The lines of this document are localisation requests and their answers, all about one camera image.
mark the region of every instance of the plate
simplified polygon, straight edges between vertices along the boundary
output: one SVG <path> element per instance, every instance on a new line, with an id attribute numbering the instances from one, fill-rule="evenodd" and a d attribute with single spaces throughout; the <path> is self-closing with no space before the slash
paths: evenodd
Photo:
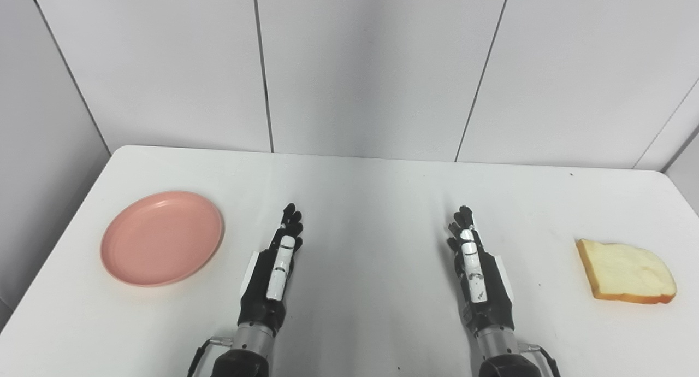
<path id="1" fill-rule="evenodd" d="M 201 195 L 172 191 L 135 201 L 102 238 L 102 263 L 122 282 L 154 287 L 197 272 L 216 252 L 221 214 Z"/>

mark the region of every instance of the table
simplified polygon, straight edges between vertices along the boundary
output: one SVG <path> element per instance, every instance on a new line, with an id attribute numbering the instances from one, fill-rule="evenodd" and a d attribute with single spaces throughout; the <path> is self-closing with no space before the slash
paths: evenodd
<path id="1" fill-rule="evenodd" d="M 98 249 L 131 202 L 189 190 L 226 233 L 187 280 L 114 280 Z M 185 375 L 210 335 L 233 334 L 243 273 L 281 210 L 304 212 L 274 376 L 470 375 L 445 239 L 461 204 L 514 290 L 517 337 L 564 377 L 683 375 L 699 346 L 699 218 L 666 176 L 638 170 L 507 166 L 125 147 L 116 151 L 0 335 L 0 375 Z M 594 299 L 574 240 L 657 253 L 679 292 L 668 305 Z M 222 349 L 210 351 L 199 375 Z"/>

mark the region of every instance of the white wall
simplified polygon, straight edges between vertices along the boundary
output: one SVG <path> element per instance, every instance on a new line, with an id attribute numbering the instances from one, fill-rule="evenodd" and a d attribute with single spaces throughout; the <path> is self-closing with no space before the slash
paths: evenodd
<path id="1" fill-rule="evenodd" d="M 696 0 L 509 0 L 459 160 L 632 168 L 697 54 Z"/>
<path id="2" fill-rule="evenodd" d="M 107 160 L 33 1 L 0 0 L 0 328 Z"/>
<path id="3" fill-rule="evenodd" d="M 276 151 L 660 170 L 699 125 L 695 0 L 507 0 L 478 89 L 504 2 L 259 0 Z M 110 148 L 270 150 L 253 0 L 39 3 Z"/>
<path id="4" fill-rule="evenodd" d="M 671 178 L 694 211 L 699 213 L 699 138 L 695 137 L 687 145 L 667 169 L 666 175 Z"/>
<path id="5" fill-rule="evenodd" d="M 270 151 L 253 0 L 38 0 L 111 151 Z"/>
<path id="6" fill-rule="evenodd" d="M 503 0 L 259 0 L 275 151 L 452 161 Z"/>

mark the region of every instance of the robotic hand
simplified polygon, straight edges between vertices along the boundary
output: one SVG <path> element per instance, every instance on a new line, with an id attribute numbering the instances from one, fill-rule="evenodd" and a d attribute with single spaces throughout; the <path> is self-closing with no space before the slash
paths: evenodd
<path id="1" fill-rule="evenodd" d="M 284 323 L 284 294 L 294 270 L 294 253 L 303 240 L 301 212 L 290 203 L 269 248 L 259 253 L 245 293 L 240 300 L 238 330 L 234 338 L 212 337 L 197 350 L 188 377 L 194 375 L 209 344 L 230 350 L 217 358 L 212 377 L 268 377 L 268 357 Z"/>
<path id="2" fill-rule="evenodd" d="M 517 343 L 512 302 L 496 259 L 483 248 L 471 210 L 461 206 L 454 213 L 454 220 L 449 225 L 454 237 L 447 243 L 454 251 L 454 269 L 466 300 L 463 313 L 466 328 L 483 355 L 479 377 L 541 377 L 539 368 L 521 355 L 529 351 L 540 351 L 554 377 L 560 377 L 556 361 L 548 352 L 538 345 Z"/>

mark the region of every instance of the cable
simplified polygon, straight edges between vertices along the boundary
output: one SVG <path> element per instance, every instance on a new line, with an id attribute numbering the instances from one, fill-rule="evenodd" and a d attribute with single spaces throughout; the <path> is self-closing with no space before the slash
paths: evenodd
<path id="1" fill-rule="evenodd" d="M 551 355 L 549 355 L 546 350 L 544 350 L 544 347 L 539 346 L 539 352 L 541 352 L 542 355 L 544 355 L 544 358 L 546 358 L 546 362 L 549 364 L 549 368 L 551 369 L 551 373 L 554 375 L 554 377 L 561 377 L 561 373 L 559 372 L 559 366 L 556 364 L 556 360 L 554 358 L 551 358 Z"/>
<path id="2" fill-rule="evenodd" d="M 202 360 L 206 348 L 211 343 L 211 340 L 207 340 L 202 344 L 201 347 L 197 348 L 197 352 L 194 353 L 194 358 L 192 359 L 192 364 L 189 365 L 189 372 L 187 372 L 187 377 L 192 377 L 194 372 L 197 371 L 197 366 L 199 366 L 199 361 Z"/>

